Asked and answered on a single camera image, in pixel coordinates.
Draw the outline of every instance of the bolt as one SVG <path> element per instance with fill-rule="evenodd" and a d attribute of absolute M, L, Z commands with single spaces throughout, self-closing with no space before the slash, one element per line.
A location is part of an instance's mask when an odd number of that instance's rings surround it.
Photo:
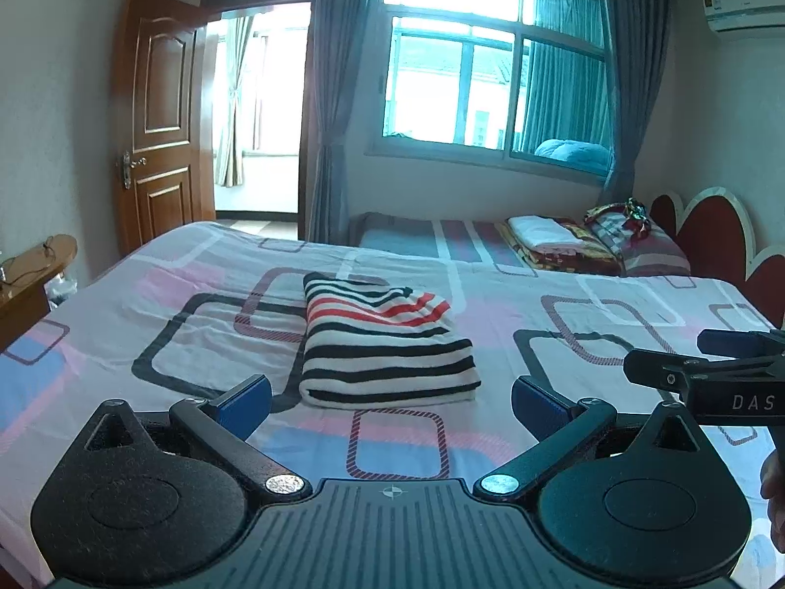
<path fill-rule="evenodd" d="M 289 495 L 301 491 L 305 487 L 305 481 L 294 474 L 280 474 L 268 478 L 264 486 L 273 494 Z"/>
<path fill-rule="evenodd" d="M 518 488 L 518 485 L 520 485 L 520 483 L 517 478 L 506 474 L 486 476 L 480 483 L 480 487 L 485 491 L 500 496 L 513 493 L 513 491 Z"/>

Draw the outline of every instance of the curtain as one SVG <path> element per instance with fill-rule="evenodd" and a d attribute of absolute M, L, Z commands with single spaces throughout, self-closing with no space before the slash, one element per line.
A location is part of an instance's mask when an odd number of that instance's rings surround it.
<path fill-rule="evenodd" d="M 602 46 L 596 0 L 535 0 L 535 25 Z M 574 139 L 610 147 L 605 65 L 567 49 L 532 42 L 521 151 L 547 139 Z"/>
<path fill-rule="evenodd" d="M 613 117 L 611 168 L 600 204 L 633 194 L 635 160 L 665 70 L 674 0 L 601 0 L 607 16 L 608 97 Z"/>
<path fill-rule="evenodd" d="M 217 186 L 242 186 L 242 146 L 239 139 L 240 82 L 254 17 L 229 20 L 226 31 L 227 115 L 215 160 Z"/>
<path fill-rule="evenodd" d="M 315 0 L 313 90 L 319 147 L 315 153 L 309 239 L 348 242 L 344 137 L 360 70 L 372 0 Z"/>

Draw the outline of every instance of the pillow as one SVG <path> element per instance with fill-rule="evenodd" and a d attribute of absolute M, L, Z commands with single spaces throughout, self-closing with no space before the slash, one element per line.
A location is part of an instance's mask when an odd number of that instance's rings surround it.
<path fill-rule="evenodd" d="M 581 247 L 577 253 L 559 254 L 548 253 L 543 254 L 535 252 L 528 248 L 523 241 L 519 240 L 507 224 L 499 224 L 504 226 L 509 232 L 506 239 L 512 237 L 520 245 L 514 246 L 513 249 L 519 256 L 526 261 L 531 267 L 539 270 L 553 270 L 559 272 L 577 272 L 583 275 L 607 275 L 619 276 L 622 273 L 622 265 L 611 253 L 609 249 L 594 236 L 589 230 L 579 225 L 572 219 L 556 219 L 557 224 L 567 228 L 577 239 L 581 241 Z"/>
<path fill-rule="evenodd" d="M 624 227 L 627 217 L 622 213 L 602 214 L 589 228 L 615 254 L 624 276 L 690 276 L 687 257 L 660 226 L 652 221 L 649 236 L 632 239 L 632 231 Z"/>
<path fill-rule="evenodd" d="M 537 147 L 535 155 L 558 159 L 572 164 L 592 164 L 607 167 L 611 152 L 599 143 L 571 139 L 548 139 Z"/>

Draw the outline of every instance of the air conditioner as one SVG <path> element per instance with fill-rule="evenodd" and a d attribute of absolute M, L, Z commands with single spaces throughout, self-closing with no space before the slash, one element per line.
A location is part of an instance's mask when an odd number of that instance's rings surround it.
<path fill-rule="evenodd" d="M 721 37 L 785 36 L 785 0 L 704 0 L 704 8 Z"/>

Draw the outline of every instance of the headboard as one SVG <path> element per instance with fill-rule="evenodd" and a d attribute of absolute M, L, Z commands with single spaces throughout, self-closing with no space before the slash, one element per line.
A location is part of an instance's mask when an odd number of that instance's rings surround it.
<path fill-rule="evenodd" d="M 750 215 L 732 192 L 708 188 L 687 208 L 669 192 L 654 200 L 650 214 L 684 251 L 692 275 L 731 283 L 774 327 L 783 326 L 785 245 L 758 252 Z"/>

